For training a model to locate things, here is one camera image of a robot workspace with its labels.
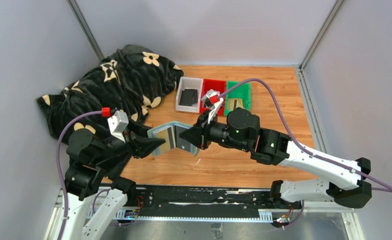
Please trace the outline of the teal leather card holder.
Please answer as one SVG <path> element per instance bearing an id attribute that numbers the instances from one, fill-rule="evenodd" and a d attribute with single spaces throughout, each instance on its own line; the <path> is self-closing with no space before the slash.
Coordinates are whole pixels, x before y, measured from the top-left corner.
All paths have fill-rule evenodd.
<path id="1" fill-rule="evenodd" d="M 165 143 L 156 148 L 152 155 L 154 157 L 160 156 L 173 149 L 180 149 L 196 156 L 199 153 L 199 149 L 191 144 L 190 142 L 182 139 L 179 134 L 187 129 L 190 129 L 192 125 L 178 121 L 170 121 L 165 124 L 159 125 L 147 131 L 149 138 L 164 139 Z"/>

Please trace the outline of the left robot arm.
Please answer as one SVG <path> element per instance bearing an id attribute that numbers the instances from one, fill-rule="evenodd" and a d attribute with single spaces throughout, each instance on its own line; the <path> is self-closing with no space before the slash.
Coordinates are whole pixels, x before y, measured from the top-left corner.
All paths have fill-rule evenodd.
<path id="1" fill-rule="evenodd" d="M 108 119 L 109 137 L 95 139 L 88 129 L 75 131 L 68 140 L 67 155 L 73 164 L 61 174 L 63 191 L 63 219 L 59 225 L 59 240 L 98 240 L 111 224 L 117 212 L 137 202 L 141 209 L 143 201 L 136 192 L 136 183 L 119 177 L 110 185 L 101 207 L 90 221 L 88 211 L 99 196 L 102 179 L 106 175 L 103 164 L 116 161 L 126 155 L 144 158 L 165 143 L 161 138 L 148 138 L 133 132 L 133 124 L 117 117 Z"/>

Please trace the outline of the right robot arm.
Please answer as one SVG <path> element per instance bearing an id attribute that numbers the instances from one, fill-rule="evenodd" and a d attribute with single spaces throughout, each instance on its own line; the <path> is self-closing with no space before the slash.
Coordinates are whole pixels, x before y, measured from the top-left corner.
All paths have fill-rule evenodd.
<path id="1" fill-rule="evenodd" d="M 180 138 L 201 150 L 217 143 L 250 153 L 250 158 L 260 164 L 296 168 L 316 176 L 311 180 L 274 181 L 269 195 L 274 208 L 305 200 L 331 200 L 360 209 L 372 198 L 372 185 L 363 176 L 371 171 L 370 160 L 345 160 L 305 146 L 287 134 L 262 128 L 260 118 L 243 108 L 231 111 L 226 123 L 216 117 L 209 119 L 209 114 L 209 110 L 204 111 L 191 128 L 179 134 Z"/>

